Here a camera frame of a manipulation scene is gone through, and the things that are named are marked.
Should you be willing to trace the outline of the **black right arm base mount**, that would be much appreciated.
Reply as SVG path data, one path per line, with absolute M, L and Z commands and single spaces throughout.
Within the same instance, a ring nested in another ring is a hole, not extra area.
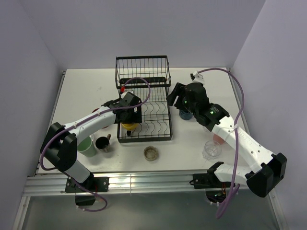
M 189 184 L 194 189 L 205 189 L 206 197 L 210 202 L 222 203 L 227 197 L 227 188 L 230 188 L 230 182 L 220 182 L 214 174 L 195 173 Z

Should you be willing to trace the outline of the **black wire dish rack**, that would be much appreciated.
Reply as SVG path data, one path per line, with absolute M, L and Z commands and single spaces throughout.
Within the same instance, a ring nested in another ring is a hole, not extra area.
M 116 58 L 116 88 L 121 86 L 146 102 L 142 105 L 142 122 L 125 128 L 118 125 L 120 143 L 169 141 L 172 138 L 170 107 L 166 102 L 171 85 L 166 55 Z

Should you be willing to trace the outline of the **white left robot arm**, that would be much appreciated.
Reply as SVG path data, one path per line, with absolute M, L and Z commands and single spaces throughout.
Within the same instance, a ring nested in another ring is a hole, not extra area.
M 59 170 L 70 177 L 82 191 L 94 185 L 94 175 L 77 160 L 77 147 L 101 128 L 113 124 L 136 122 L 144 102 L 129 103 L 123 99 L 109 101 L 95 112 L 71 123 L 53 123 L 40 149 L 40 167 L 44 171 Z

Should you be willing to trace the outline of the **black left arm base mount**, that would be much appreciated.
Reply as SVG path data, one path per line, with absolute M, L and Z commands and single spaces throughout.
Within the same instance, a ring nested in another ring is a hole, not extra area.
M 65 186 L 65 193 L 75 194 L 75 204 L 79 207 L 87 208 L 94 204 L 95 201 L 104 202 L 103 208 L 107 207 L 105 198 L 99 197 L 100 192 L 107 192 L 109 187 L 109 177 L 93 177 L 89 181 L 76 184 L 72 178 L 68 178 Z

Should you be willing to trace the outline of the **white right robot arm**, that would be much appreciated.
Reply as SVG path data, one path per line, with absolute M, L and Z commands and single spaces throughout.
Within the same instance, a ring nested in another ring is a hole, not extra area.
M 284 178 L 287 158 L 282 153 L 274 154 L 236 127 L 224 108 L 209 101 L 202 83 L 178 82 L 166 100 L 168 105 L 192 113 L 201 126 L 221 137 L 248 164 L 234 171 L 232 165 L 219 161 L 206 173 L 193 175 L 196 189 L 220 187 L 223 183 L 230 186 L 235 174 L 236 184 L 246 185 L 255 195 L 265 197 Z

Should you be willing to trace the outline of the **yellow ceramic mug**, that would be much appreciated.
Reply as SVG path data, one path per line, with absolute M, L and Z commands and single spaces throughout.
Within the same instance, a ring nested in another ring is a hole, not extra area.
M 121 123 L 121 126 L 127 131 L 127 136 L 130 137 L 132 135 L 132 132 L 138 127 L 138 123 Z

